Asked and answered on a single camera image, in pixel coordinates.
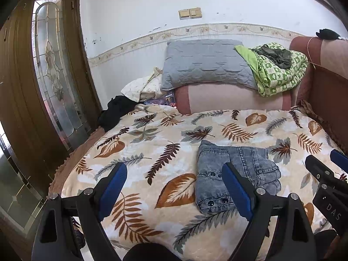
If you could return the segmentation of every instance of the wallpaper border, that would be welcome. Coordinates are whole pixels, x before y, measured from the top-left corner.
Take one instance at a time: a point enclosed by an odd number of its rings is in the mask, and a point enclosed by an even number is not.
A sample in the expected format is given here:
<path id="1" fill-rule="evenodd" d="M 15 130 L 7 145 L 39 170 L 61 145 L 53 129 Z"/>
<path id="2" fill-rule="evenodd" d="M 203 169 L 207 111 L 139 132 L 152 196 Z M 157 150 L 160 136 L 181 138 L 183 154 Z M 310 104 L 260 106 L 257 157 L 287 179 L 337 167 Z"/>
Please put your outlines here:
<path id="1" fill-rule="evenodd" d="M 96 57 L 90 58 L 88 59 L 88 62 L 90 67 L 95 67 L 119 55 L 147 46 L 167 42 L 169 40 L 181 39 L 183 37 L 210 36 L 218 34 L 259 35 L 288 41 L 292 41 L 296 36 L 303 36 L 302 34 L 290 30 L 264 25 L 249 23 L 206 23 L 201 25 L 177 27 L 145 35 L 116 46 Z"/>

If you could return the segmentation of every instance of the pink cushion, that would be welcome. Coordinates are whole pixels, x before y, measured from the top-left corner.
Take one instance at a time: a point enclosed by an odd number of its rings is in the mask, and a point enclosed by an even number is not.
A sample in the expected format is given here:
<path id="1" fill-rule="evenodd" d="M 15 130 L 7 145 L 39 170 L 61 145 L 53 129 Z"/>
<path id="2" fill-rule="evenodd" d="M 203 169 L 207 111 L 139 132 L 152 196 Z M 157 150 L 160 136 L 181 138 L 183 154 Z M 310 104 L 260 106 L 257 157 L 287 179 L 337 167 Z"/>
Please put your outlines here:
<path id="1" fill-rule="evenodd" d="M 291 96 L 286 91 L 262 97 L 258 91 L 225 83 L 194 83 L 175 89 L 176 107 L 181 114 L 210 110 L 290 110 Z"/>
<path id="2" fill-rule="evenodd" d="M 300 83 L 290 90 L 291 106 L 300 105 L 301 100 L 309 100 L 310 91 L 312 89 L 314 77 L 314 67 L 311 63 L 308 64 L 306 73 Z"/>

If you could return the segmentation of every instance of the screw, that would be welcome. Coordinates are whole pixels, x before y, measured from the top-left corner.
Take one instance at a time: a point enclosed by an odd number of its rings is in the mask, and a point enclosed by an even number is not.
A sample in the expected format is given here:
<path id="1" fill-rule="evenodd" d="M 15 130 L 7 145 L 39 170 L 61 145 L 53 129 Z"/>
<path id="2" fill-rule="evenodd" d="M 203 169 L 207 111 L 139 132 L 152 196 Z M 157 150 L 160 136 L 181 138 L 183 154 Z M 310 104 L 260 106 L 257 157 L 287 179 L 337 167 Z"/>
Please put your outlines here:
<path id="1" fill-rule="evenodd" d="M 52 194 L 50 194 L 50 196 L 49 196 L 49 198 L 50 198 L 51 200 L 55 200 L 57 197 L 58 197 L 58 193 L 52 193 Z"/>
<path id="2" fill-rule="evenodd" d="M 291 193 L 290 194 L 290 197 L 293 199 L 293 200 L 297 200 L 299 198 L 299 196 L 296 194 L 296 193 Z"/>
<path id="3" fill-rule="evenodd" d="M 84 190 L 85 195 L 91 195 L 93 193 L 93 188 L 89 187 Z"/>
<path id="4" fill-rule="evenodd" d="M 258 189 L 256 189 L 256 192 L 260 195 L 264 195 L 266 193 L 265 189 L 262 187 L 259 187 Z"/>

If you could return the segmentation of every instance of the green blanket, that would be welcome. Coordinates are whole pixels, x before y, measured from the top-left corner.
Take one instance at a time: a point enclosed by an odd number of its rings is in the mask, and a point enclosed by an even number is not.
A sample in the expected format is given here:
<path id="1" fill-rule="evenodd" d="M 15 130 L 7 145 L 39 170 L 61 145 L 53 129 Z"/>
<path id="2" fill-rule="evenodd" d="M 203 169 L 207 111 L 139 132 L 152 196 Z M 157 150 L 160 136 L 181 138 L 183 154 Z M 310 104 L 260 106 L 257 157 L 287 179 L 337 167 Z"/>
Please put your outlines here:
<path id="1" fill-rule="evenodd" d="M 285 49 L 280 44 L 274 42 L 267 45 L 272 49 Z M 291 67 L 289 69 L 281 69 L 267 57 L 259 55 L 243 45 L 237 45 L 235 49 L 251 67 L 259 93 L 264 97 L 294 88 L 300 83 L 308 65 L 306 55 L 296 51 L 290 51 L 292 53 Z"/>

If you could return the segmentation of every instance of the gray pillow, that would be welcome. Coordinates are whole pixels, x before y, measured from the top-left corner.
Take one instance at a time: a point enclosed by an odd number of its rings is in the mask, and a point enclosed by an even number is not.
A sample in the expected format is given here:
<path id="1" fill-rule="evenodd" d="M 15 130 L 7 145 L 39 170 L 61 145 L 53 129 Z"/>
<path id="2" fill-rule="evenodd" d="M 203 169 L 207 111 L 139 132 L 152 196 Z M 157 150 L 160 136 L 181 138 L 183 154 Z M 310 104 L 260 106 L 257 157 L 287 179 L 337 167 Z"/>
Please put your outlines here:
<path id="1" fill-rule="evenodd" d="M 161 89 L 168 91 L 194 82 L 224 82 L 257 89 L 253 73 L 234 49 L 237 40 L 169 41 Z"/>

